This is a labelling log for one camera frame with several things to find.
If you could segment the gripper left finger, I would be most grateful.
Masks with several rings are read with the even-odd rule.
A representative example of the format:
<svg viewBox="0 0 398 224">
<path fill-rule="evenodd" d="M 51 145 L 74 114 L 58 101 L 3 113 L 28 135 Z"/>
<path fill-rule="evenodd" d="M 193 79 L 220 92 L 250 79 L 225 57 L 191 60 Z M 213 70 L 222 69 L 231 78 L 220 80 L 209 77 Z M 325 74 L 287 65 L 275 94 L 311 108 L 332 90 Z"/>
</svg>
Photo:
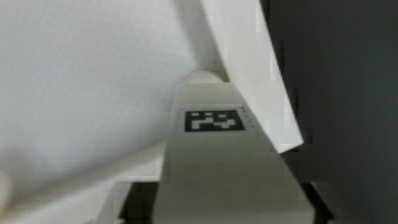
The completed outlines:
<svg viewBox="0 0 398 224">
<path fill-rule="evenodd" d="M 117 182 L 96 217 L 96 224 L 152 224 L 156 182 Z"/>
</svg>

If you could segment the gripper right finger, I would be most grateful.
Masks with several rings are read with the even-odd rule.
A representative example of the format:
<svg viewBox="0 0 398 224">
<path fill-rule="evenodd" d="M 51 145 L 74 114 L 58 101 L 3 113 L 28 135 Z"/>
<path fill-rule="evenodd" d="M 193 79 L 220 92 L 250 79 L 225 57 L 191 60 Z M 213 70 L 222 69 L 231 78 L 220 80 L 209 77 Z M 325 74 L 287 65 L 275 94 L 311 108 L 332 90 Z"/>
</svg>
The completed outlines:
<svg viewBox="0 0 398 224">
<path fill-rule="evenodd" d="M 327 207 L 327 204 L 321 199 L 319 193 L 314 189 L 314 186 L 311 183 L 302 183 L 300 187 L 302 187 L 311 205 L 314 207 L 314 224 L 330 224 L 330 221 L 334 219 L 334 214 Z"/>
</svg>

